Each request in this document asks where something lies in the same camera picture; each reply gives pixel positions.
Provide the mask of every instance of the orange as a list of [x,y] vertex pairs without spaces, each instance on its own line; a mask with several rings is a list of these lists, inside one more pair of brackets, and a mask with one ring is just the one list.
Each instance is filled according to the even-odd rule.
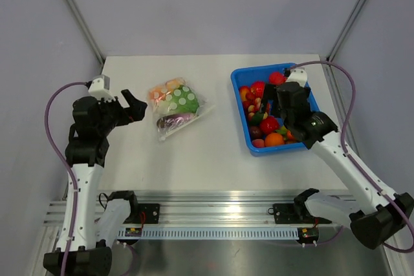
[[265,138],[265,146],[266,147],[274,147],[275,145],[284,145],[285,141],[283,136],[279,133],[270,133]]

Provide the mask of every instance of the blue plastic basket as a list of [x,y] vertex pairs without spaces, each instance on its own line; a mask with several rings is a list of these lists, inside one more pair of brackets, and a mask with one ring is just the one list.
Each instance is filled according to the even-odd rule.
[[[245,140],[247,147],[250,150],[250,153],[254,156],[263,156],[273,153],[278,153],[282,151],[291,151],[295,149],[304,148],[303,143],[290,143],[288,145],[277,145],[275,147],[265,147],[265,148],[256,148],[252,145],[250,140],[250,135],[248,132],[248,124],[243,110],[243,105],[241,103],[241,98],[239,94],[239,88],[243,85],[251,86],[255,81],[264,81],[268,82],[268,78],[272,72],[278,71],[283,73],[283,70],[295,65],[294,63],[285,63],[285,64],[275,64],[268,66],[259,66],[259,67],[248,67],[236,69],[231,74],[234,94],[237,102],[237,108],[239,109],[241,124],[243,126],[243,132],[245,134]],[[318,105],[316,104],[315,97],[312,92],[309,95],[310,108],[313,111],[319,111]]]

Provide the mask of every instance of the plastic bag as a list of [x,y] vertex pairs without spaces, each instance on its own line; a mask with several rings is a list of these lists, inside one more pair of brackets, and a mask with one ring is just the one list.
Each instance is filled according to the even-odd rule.
[[194,122],[213,107],[184,78],[157,85],[148,92],[159,140]]

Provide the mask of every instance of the white tabletop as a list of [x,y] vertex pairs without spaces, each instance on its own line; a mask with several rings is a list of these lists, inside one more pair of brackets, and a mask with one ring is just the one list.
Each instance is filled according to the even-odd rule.
[[[346,192],[332,170],[306,149],[253,157],[230,81],[238,68],[318,59],[312,54],[108,57],[103,74],[110,77],[111,92],[120,98],[120,91],[129,89],[136,98],[147,100],[148,89],[181,76],[215,108],[165,142],[157,140],[150,108],[142,122],[113,130],[100,189],[297,193],[315,187]],[[319,108],[338,123],[322,67],[306,69]]]

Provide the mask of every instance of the gray wall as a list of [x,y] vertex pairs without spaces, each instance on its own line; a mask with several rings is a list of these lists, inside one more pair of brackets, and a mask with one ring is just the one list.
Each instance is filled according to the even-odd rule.
[[76,0],[107,55],[326,55],[356,0]]
[[[337,61],[356,80],[352,129],[361,157],[399,193],[414,195],[414,1],[369,0]],[[340,75],[349,102],[349,85]],[[405,247],[412,238],[399,235]],[[414,271],[414,255],[407,255]]]
[[[61,0],[0,0],[0,266],[24,275],[50,200],[61,198],[63,166],[43,129],[50,95],[86,80],[98,64]],[[71,103],[68,90],[52,108],[52,133],[64,149]]]

